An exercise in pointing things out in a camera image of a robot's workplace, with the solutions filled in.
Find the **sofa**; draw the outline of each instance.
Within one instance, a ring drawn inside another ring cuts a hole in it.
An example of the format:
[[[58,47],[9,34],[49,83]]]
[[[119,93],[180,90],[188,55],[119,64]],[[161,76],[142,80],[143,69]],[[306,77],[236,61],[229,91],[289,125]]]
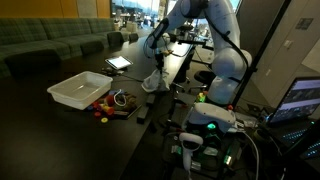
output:
[[[11,76],[9,56],[53,49],[62,60],[81,56],[81,45],[100,41],[109,47],[107,34],[115,31],[109,18],[0,18],[0,78]],[[121,32],[128,41],[129,33]]]

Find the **white tray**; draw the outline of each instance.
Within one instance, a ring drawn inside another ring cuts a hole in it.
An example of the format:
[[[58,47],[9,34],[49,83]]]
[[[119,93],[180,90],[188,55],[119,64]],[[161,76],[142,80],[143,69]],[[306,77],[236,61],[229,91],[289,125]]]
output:
[[[83,110],[111,88],[112,78],[82,72],[47,89],[59,103]]]

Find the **table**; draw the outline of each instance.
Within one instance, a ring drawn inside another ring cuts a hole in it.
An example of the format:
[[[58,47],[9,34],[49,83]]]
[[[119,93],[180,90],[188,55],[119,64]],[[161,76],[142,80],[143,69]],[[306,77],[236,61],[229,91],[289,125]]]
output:
[[[145,38],[122,47],[76,57],[60,67],[20,79],[0,79],[0,179],[119,179],[150,123],[128,120],[103,124],[93,112],[56,103],[47,88],[83,71],[100,72],[105,58],[122,55],[133,61],[127,76],[146,78],[155,62],[143,54]],[[183,57],[174,57],[182,63]],[[144,104],[141,82],[114,77],[111,89],[122,88]]]

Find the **laptop screen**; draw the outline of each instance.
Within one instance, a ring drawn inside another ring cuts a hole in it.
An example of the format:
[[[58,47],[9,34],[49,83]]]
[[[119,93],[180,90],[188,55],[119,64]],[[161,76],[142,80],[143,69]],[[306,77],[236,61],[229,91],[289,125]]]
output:
[[[267,123],[275,125],[307,118],[319,104],[320,77],[296,78]]]

